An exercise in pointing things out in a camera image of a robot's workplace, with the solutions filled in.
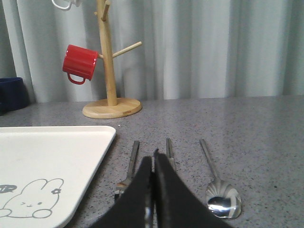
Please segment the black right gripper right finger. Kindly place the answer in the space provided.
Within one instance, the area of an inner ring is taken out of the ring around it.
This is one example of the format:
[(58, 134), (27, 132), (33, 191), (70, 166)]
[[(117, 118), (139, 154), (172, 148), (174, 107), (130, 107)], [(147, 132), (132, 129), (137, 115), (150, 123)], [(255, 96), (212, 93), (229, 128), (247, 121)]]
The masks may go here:
[(155, 203), (160, 228), (229, 228), (195, 197), (167, 156), (154, 152)]

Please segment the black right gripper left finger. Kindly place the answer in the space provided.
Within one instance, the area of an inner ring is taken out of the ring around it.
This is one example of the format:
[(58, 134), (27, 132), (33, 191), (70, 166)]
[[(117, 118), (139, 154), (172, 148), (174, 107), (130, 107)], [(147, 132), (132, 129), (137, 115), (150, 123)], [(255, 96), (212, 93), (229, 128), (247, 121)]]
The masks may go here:
[(145, 156), (122, 196), (92, 228), (152, 227), (152, 158)]

